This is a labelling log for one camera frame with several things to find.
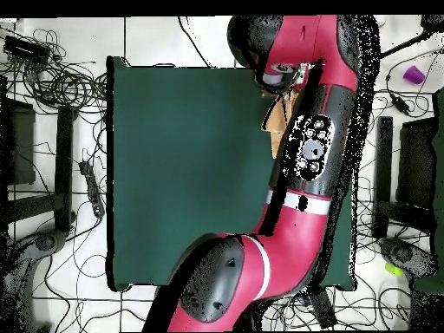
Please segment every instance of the floor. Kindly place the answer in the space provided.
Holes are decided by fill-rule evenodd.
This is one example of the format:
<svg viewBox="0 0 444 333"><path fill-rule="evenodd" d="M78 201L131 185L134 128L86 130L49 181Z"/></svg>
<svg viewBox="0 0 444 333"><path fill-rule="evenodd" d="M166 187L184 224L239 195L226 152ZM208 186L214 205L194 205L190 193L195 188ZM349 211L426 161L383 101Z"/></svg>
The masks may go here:
<svg viewBox="0 0 444 333"><path fill-rule="evenodd" d="M386 23L380 28L382 50L404 42L421 31L419 16L385 16ZM229 16L216 17L182 17L184 28L188 30L196 46L207 62L217 67L233 67L234 60L226 42L226 26ZM203 61L193 45L181 31L176 17L131 17L131 18L49 18L49 19L24 19L22 27L18 31L26 36L32 36L35 29L53 30L58 35L58 42L66 49L65 62L86 62L83 67L89 69L94 76L106 71L105 60L107 56L125 56L131 65L152 65L155 63L173 63L177 66L202 66ZM44 36L41 31L36 32L37 37ZM385 89L385 76L398 62L409 57L419 55L422 52L440 48L442 40L434 36L426 42L416 44L382 60L381 73L378 76L375 89ZM394 68L390 79L390 89L396 91L417 92L419 87L402 79L404 70L410 65L416 65L424 74L428 72L434 56L426 55L414 62L406 62ZM421 87L421 92L434 92L444 85L444 77L441 71L441 58L435 60L430 69L426 82ZM386 108L387 94L378 93L375 96L374 114L389 115L394 117L394 151L399 148L399 131L401 125L409 118L398 113L394 108ZM421 108L427 109L424 100L417 100ZM413 115L421 114L416 107ZM96 122L98 117L94 114L84 114L85 120ZM78 120L75 126L74 158L81 160L88 157L95 149L95 141L92 138L92 126L85 120ZM56 118L39 114L36 120L36 144L40 144L39 152L49 152L56 147ZM106 136L101 140L106 151ZM362 166L360 172L361 201L371 200L371 188L373 180L373 165L370 163L375 158L374 148L375 130L369 130L369 137L364 148ZM394 153L392 194L395 194L397 175L397 153ZM106 155L101 154L102 164L95 164L95 175L104 183L106 179ZM54 156L35 153L36 167L40 170L46 185L50 190L54 189ZM32 186L17 186L16 191L44 191L42 182L37 179ZM79 209L77 233L87 230L94 224L95 218L90 204L83 205L88 197L86 183L79 172L73 172L73 191L79 194L73 195L73 208ZM33 195L32 193L16 193L16 198ZM363 205L362 222L369 222L369 210ZM41 215L32 219L17 222L10 226L10 236L20 238L31 232L44 221L52 218L52 215ZM131 290L123 294L112 292L106 284L104 275L104 256L107 251L106 216L101 225L87 234L80 236L71 244L66 244L53 260L48 283L50 287L67 300L62 300L54 295L45 286L44 275L49 267L49 259L44 259L37 267L34 277L33 303L37 321L52 322L52 331L60 323L58 332L137 332L143 326L143 319L147 315L153 299L153 286L133 286ZM390 234L395 235L401 227L391 226ZM418 232L405 232L415 241ZM404 330L408 313L409 297L407 281L404 276L396 277L384 269L385 262L376 252L377 245L367 245L371 238L361 236L360 248L356 256L356 275L359 277L359 285L356 291L340 292L329 290L334 298L336 316L340 323L335 330ZM427 249L428 240L420 238L421 247ZM381 310L377 308L376 299L382 295ZM266 314L268 318L275 317L277 313L285 318L273 320L264 319L265 330L320 330L313 320L310 308L304 308L295 304L288 305L286 300L279 305L270 308Z"/></svg>

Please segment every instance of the black cable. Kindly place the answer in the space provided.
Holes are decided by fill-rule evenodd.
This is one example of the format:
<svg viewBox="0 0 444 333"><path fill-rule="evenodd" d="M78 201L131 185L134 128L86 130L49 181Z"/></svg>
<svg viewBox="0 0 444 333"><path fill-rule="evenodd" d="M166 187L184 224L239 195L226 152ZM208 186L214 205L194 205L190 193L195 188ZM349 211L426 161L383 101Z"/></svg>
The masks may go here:
<svg viewBox="0 0 444 333"><path fill-rule="evenodd" d="M191 43L193 44L194 49L197 51L197 53L199 54L200 58L202 59L202 61L205 63L205 65L208 68L212 68L212 65L202 56L202 54L200 54L200 51L198 49L198 47L196 46L196 43L194 43L194 40L191 38L190 34L185 30L182 21L180 20L180 16L177 17L177 20L179 21L179 26L180 29L182 29L182 32L184 32L186 34L186 36L188 37L188 39L191 41Z"/></svg>
<svg viewBox="0 0 444 333"><path fill-rule="evenodd" d="M424 85L425 85L425 83L426 83L426 80L427 80L427 78L428 78L428 75L429 75L429 73L430 73L430 70L431 70L432 66L434 65L434 62L436 61L436 58L438 57L439 54L442 53L442 50L444 50L444 46L443 46L442 48L440 48L440 49L434 49L434 50L431 50L431 51L426 51L426 52L423 52L422 54L416 55L416 56L414 56L414 57L410 57L410 58L408 58L408 59L406 59L406 60L402 60L402 61L398 62L397 64L395 64L395 65L394 65L394 66L388 71L388 73L387 73L387 75L386 75L386 78L385 78L385 80L386 80L386 90L385 90L385 91L387 91L387 92L389 93L389 95L390 95L390 97L391 97L391 99L392 99L392 103L393 103L393 105L395 105L396 108L397 108L398 110L400 110L401 112L403 112L405 115L410 116L410 117L413 117L413 118L421 118L421 117L424 116L426 113L428 113L428 112L433 112L433 111L429 111L429 110L428 110L429 107L430 107L430 102L428 101L428 99L427 99L426 97L423 96L423 95L425 95L425 94L421 95L421 91L422 91L422 88L424 87ZM390 80L390 78L391 78L391 73L392 73L392 71L393 71L394 68L396 68L397 66L403 64L404 62L410 62L410 61L413 61L414 59L417 59L418 57L421 57L421 56L430 56L430 55L432 55L432 54L434 54L434 53L436 54L436 56L435 56L435 58L433 59L433 61L430 63L430 66L429 66L429 68L428 68L428 72L427 72L427 74L426 74L426 76L425 76L425 78L424 78L424 81L422 81L422 84L421 84L420 89L418 90L417 93L415 93L415 100L414 100L414 101L411 101L411 100L403 100L401 97L404 97L404 98L405 98L405 97L406 97L406 95L405 95L406 93L403 95L403 94L400 93L400 92L396 92L396 91L390 90L390 88L389 88L389 80ZM426 107L425 109L422 108L421 106L419 106L419 104L418 104L418 99L419 99L419 98L422 98L423 100L426 101L426 103L427 103L427 107ZM409 101L409 102L411 102L411 103L413 104L413 107L412 107L412 108L408 106L407 101ZM423 111L422 114L419 114L419 115L416 115L416 116L412 115L411 113L415 111L415 108L419 108L420 110L422 110L422 111Z"/></svg>

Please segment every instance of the green table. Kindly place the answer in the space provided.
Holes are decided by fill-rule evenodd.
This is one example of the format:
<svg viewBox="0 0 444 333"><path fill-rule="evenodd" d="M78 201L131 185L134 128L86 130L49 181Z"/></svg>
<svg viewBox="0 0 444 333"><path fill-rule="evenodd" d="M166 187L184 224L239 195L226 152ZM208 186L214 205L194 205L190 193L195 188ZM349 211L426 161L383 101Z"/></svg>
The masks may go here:
<svg viewBox="0 0 444 333"><path fill-rule="evenodd" d="M256 226L273 165L260 130L270 105L250 70L132 68L114 58L116 284L166 284L198 236ZM350 211L348 196L323 282L345 289Z"/></svg>

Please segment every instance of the black device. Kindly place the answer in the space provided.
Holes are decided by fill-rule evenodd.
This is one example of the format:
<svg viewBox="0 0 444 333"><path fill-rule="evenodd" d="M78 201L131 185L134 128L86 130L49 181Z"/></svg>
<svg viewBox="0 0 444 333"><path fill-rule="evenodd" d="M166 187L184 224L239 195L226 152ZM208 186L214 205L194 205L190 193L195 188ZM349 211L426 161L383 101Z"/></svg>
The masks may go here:
<svg viewBox="0 0 444 333"><path fill-rule="evenodd" d="M390 201L393 122L384 117L376 124L375 203L371 226L373 238L387 236L390 219L426 233L431 233L436 228L434 213L429 205L434 196L432 180L435 157L431 143L435 132L434 122L430 121L424 127L421 126L421 121L407 124L407 128L401 133L399 190L396 191L396 201Z"/></svg>
<svg viewBox="0 0 444 333"><path fill-rule="evenodd" d="M48 48L13 36L4 38L3 52L10 56L17 56L22 60L29 60L34 64L45 64L50 55Z"/></svg>
<svg viewBox="0 0 444 333"><path fill-rule="evenodd" d="M382 238L378 244L385 261L403 269L412 278L433 276L438 271L436 256L416 245L398 238Z"/></svg>
<svg viewBox="0 0 444 333"><path fill-rule="evenodd" d="M12 152L8 184L33 184L36 181L36 172L32 166L36 112L28 103L5 98L3 113L5 133Z"/></svg>
<svg viewBox="0 0 444 333"><path fill-rule="evenodd" d="M444 330L444 295L411 290L409 330Z"/></svg>
<svg viewBox="0 0 444 333"><path fill-rule="evenodd" d="M105 207L101 201L99 187L95 180L95 174L92 166L87 161L79 162L80 173L85 176L88 186L88 199L93 206L94 215L101 219L105 215Z"/></svg>
<svg viewBox="0 0 444 333"><path fill-rule="evenodd" d="M0 176L11 175L10 114L5 113L7 80L0 78ZM71 211L72 139L77 112L70 106L58 108L55 193L8 200L7 183L0 182L0 331L37 332L32 322L30 293L38 262L62 249L75 220ZM8 223L54 212L55 228L13 242L8 238Z"/></svg>
<svg viewBox="0 0 444 333"><path fill-rule="evenodd" d="M435 118L402 124L396 189L398 202L425 209L432 208L436 164L432 139L437 131L438 121Z"/></svg>
<svg viewBox="0 0 444 333"><path fill-rule="evenodd" d="M309 296L313 314L323 330L337 324L335 311L326 289L315 291Z"/></svg>
<svg viewBox="0 0 444 333"><path fill-rule="evenodd" d="M375 180L372 237L383 238L387 234L389 219L383 216L382 203L390 201L393 117L380 116L375 126Z"/></svg>

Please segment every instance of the green tabletop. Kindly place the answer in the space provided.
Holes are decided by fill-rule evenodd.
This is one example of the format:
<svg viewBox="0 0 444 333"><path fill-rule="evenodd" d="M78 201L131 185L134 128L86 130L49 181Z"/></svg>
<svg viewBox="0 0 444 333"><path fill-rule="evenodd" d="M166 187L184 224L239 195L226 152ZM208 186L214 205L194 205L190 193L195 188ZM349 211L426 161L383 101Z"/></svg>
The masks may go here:
<svg viewBox="0 0 444 333"><path fill-rule="evenodd" d="M248 232L273 160L271 105L250 70L129 67L114 59L114 281L156 284L206 232ZM350 198L325 284L349 287Z"/></svg>

